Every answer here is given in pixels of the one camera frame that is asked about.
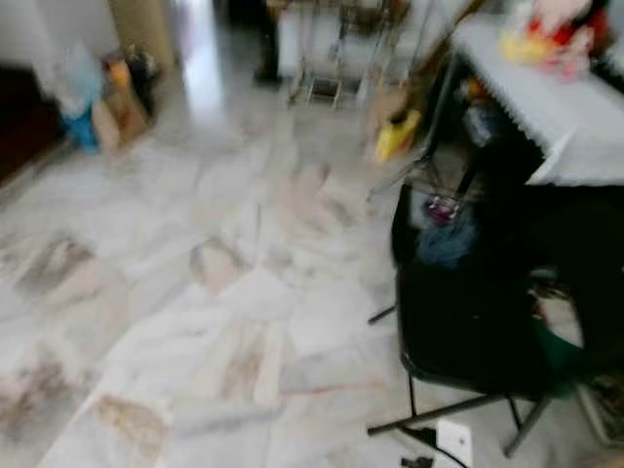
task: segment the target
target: marble floor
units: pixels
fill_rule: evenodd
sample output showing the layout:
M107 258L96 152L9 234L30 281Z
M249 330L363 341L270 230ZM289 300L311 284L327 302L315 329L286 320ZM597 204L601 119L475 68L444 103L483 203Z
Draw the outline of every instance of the marble floor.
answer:
M256 44L204 12L156 125L54 158L0 211L0 466L365 468L430 453L366 427L408 410L389 223L394 169L354 111L252 86ZM420 408L460 392L419 384ZM513 460L504 404L451 420L474 466L586 466L574 398Z

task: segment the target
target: chair seat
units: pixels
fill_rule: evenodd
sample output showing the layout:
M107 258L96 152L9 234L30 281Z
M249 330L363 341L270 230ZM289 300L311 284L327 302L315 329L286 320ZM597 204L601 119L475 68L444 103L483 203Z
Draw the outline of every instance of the chair seat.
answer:
M422 380L533 397L550 371L522 285L413 263L397 272L402 361Z

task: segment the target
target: stuffed toy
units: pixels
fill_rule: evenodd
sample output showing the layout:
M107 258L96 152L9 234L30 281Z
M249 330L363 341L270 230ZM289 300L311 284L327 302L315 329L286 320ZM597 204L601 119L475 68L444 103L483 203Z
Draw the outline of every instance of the stuffed toy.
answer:
M566 79L588 68L596 41L607 34L609 0L531 0L517 4L501 35L503 55L545 63Z

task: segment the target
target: black chair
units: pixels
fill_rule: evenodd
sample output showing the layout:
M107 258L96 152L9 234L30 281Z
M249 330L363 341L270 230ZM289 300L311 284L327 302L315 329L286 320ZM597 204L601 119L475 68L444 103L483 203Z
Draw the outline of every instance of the black chair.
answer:
M395 216L403 221L401 202ZM410 231L397 239L413 238ZM491 253L505 262L519 248L556 264L574 299L584 348L573 365L553 366L532 318L534 298L523 281L527 265L504 274L466 268L450 271L412 260L397 268L397 309L401 361L408 373L411 414L369 429L373 436L399 429L417 439L410 426L461 410L507 400L518 428L504 453L510 457L563 386L607 371L624 358L624 216L606 203L576 204L534 220ZM419 414L413 379L473 390L483 396ZM515 398L534 402L522 421Z

